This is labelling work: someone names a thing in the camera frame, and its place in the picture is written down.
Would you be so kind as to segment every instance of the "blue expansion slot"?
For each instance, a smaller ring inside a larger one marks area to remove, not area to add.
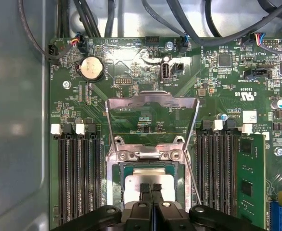
[[[282,206],[273,201],[269,204],[270,231],[282,231]]]

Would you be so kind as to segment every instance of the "motherboard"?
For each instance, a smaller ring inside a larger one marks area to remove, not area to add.
[[[282,50],[282,38],[263,43]],[[199,197],[282,231],[282,55],[253,42],[84,39],[50,67],[50,128],[51,228],[123,208],[138,200],[139,176],[155,175],[164,200],[186,211]]]

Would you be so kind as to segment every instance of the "black cable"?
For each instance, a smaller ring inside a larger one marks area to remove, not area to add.
[[[274,54],[282,54],[282,51],[277,51],[277,50],[274,50],[273,48],[270,48],[270,47],[267,47],[263,44],[259,45],[259,47],[263,48],[264,50],[266,51],[269,51],[271,53],[274,53]]]
[[[101,38],[101,34],[99,33],[99,29],[97,27],[97,24],[95,22],[94,16],[92,14],[92,11],[89,5],[87,4],[86,0],[79,0],[79,1],[81,3],[81,8],[83,9],[83,12],[85,13],[85,15],[88,18],[88,21],[90,23],[94,36],[97,38]]]
[[[281,5],[273,13],[267,15],[262,20],[258,21],[257,23],[253,24],[252,26],[240,32],[237,32],[233,35],[229,35],[223,38],[218,38],[218,39],[213,39],[213,40],[204,40],[204,39],[201,39],[196,34],[195,30],[190,25],[179,1],[178,0],[167,0],[167,2],[176,20],[183,27],[186,33],[192,38],[192,40],[200,46],[208,46],[208,47],[223,45],[235,39],[239,39],[251,32],[254,32],[260,29],[261,27],[263,27],[264,25],[266,25],[267,23],[269,23],[271,20],[273,20],[275,17],[277,17],[282,12],[282,5]]]
[[[110,38],[112,36],[114,16],[115,16],[115,2],[114,0],[108,0],[108,19],[106,23],[106,28],[104,30],[105,38]]]
[[[79,13],[79,16],[80,16],[80,20],[84,26],[84,29],[85,29],[85,32],[87,33],[88,37],[89,38],[92,38],[94,37],[94,34],[92,33],[92,28],[88,22],[88,19],[86,17],[86,15],[84,14],[83,10],[82,10],[82,7],[79,3],[79,0],[74,0],[74,4],[77,8],[77,11]]]
[[[142,1],[142,5],[145,8],[145,10],[147,11],[147,13],[149,13],[149,15],[155,19],[156,21],[160,22],[162,25],[168,27],[170,30],[174,31],[175,33],[179,34],[182,37],[185,37],[184,32],[181,32],[179,29],[177,29],[175,26],[171,25],[170,23],[168,23],[165,19],[163,19],[156,11],[153,10],[153,8],[149,5],[149,3],[147,2],[147,0],[141,0]]]
[[[63,32],[63,27],[62,27],[62,0],[58,0],[56,36],[58,38],[61,38],[62,37],[62,32]]]
[[[277,7],[270,2],[270,0],[257,0],[257,1],[262,7],[262,9],[265,10],[267,13],[272,13],[277,9]],[[279,14],[277,18],[282,19],[282,13]]]
[[[66,46],[64,48],[64,50],[59,54],[59,55],[50,55],[47,52],[45,52],[40,46],[39,44],[36,42],[30,28],[29,25],[26,21],[26,15],[25,15],[25,9],[24,9],[24,2],[23,0],[18,0],[18,11],[19,11],[19,16],[20,16],[20,20],[22,23],[22,26],[26,32],[26,35],[28,36],[29,40],[31,41],[31,43],[33,44],[34,48],[41,53],[42,55],[46,56],[49,59],[60,59],[62,57],[64,57],[69,50],[72,48],[72,45],[69,44],[68,46]]]
[[[222,37],[215,27],[213,18],[212,18],[212,0],[205,0],[205,19],[208,25],[210,32],[216,38]]]
[[[63,36],[69,38],[69,18],[68,18],[68,0],[62,0],[62,22],[63,22]]]

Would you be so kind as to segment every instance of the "mounting screw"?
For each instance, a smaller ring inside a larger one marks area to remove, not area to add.
[[[166,44],[165,44],[165,49],[166,49],[167,51],[172,51],[172,50],[174,49],[174,44],[173,44],[173,42],[171,42],[171,41],[166,42]]]
[[[178,151],[171,152],[171,160],[179,160],[180,159],[180,153]]]
[[[170,204],[169,202],[163,202],[163,203],[162,203],[162,206],[163,206],[163,207],[170,207],[171,204]]]
[[[62,85],[63,85],[63,88],[66,90],[70,89],[72,86],[72,84],[69,81],[64,81]]]
[[[114,213],[114,212],[115,212],[115,209],[112,209],[112,208],[107,210],[107,213]]]
[[[128,160],[128,154],[126,152],[120,152],[117,156],[121,161]]]
[[[282,156],[282,148],[276,148],[275,149],[275,155],[276,156]]]
[[[197,208],[195,208],[195,210],[196,210],[198,213],[204,213],[204,209],[203,209],[203,208],[197,207]]]

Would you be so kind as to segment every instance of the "capacitor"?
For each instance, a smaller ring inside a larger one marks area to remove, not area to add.
[[[228,119],[228,116],[226,114],[218,114],[217,119],[221,119],[223,122],[225,122]]]
[[[78,62],[77,71],[86,81],[96,82],[104,76],[104,65],[99,58],[88,56]]]
[[[282,100],[273,100],[270,106],[274,110],[282,109]]]
[[[274,153],[276,156],[282,156],[282,148],[275,148]]]

